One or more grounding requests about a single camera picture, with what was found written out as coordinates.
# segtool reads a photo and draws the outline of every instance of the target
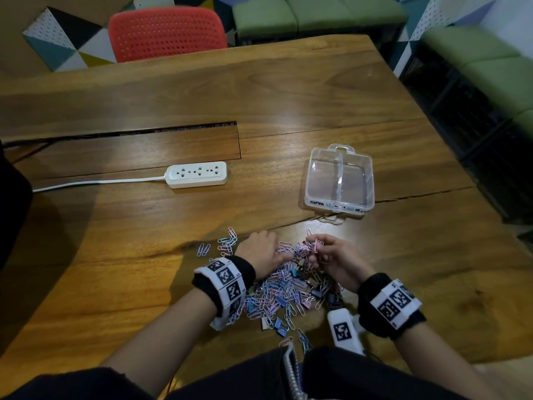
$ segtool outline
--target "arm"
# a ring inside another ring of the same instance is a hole
[[[309,242],[316,239],[322,241],[324,246],[318,247],[319,255],[310,256],[313,266],[327,269],[337,282],[351,292],[356,293],[364,281],[376,274],[350,242],[330,235],[307,237]],[[477,371],[425,322],[405,330],[394,344],[414,376],[467,398],[497,398]]]
[[[394,342],[413,375],[471,399],[497,398],[483,378],[425,322]]]
[[[276,255],[277,236],[252,233],[237,247],[235,255],[254,268],[257,279],[270,275],[290,253]],[[123,373],[153,397],[161,394],[196,340],[217,315],[217,307],[202,290],[193,288],[153,322],[139,331],[101,366]]]

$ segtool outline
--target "person's left hand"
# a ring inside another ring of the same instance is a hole
[[[277,253],[278,236],[273,231],[263,230],[252,233],[247,240],[239,244],[235,255],[250,262],[255,269],[255,278],[264,279],[269,276],[283,262],[292,261],[292,253]]]

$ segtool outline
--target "black wristband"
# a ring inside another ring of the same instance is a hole
[[[252,267],[250,262],[236,255],[228,255],[226,259],[233,262],[237,267],[243,277],[244,286],[246,289],[249,289],[255,279],[254,267]],[[192,284],[210,297],[217,307],[217,317],[220,317],[222,315],[222,301],[220,300],[217,289],[213,286],[209,278],[202,274],[195,274],[192,279]]]
[[[359,304],[357,311],[360,315],[359,323],[367,331],[370,331],[376,336],[383,338],[389,337],[391,340],[397,339],[403,334],[406,329],[413,327],[418,323],[426,321],[426,318],[420,310],[417,310],[409,316],[409,319],[399,328],[395,329],[390,323],[377,311],[377,309],[370,303],[392,280],[387,274],[379,273],[372,275],[369,279],[364,281],[357,295],[359,296]]]

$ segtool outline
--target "white marker strap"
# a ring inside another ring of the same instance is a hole
[[[370,302],[372,306],[389,322],[394,329],[399,329],[409,316],[422,305],[409,289],[398,279],[381,289]]]
[[[216,258],[208,266],[195,269],[195,274],[202,274],[209,278],[218,291],[222,303],[222,314],[214,318],[211,327],[220,331],[244,301],[246,287],[243,276],[235,264],[226,258]]]

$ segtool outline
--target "black bag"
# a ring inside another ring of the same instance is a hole
[[[0,141],[0,270],[13,249],[32,197],[30,183],[5,158]]]

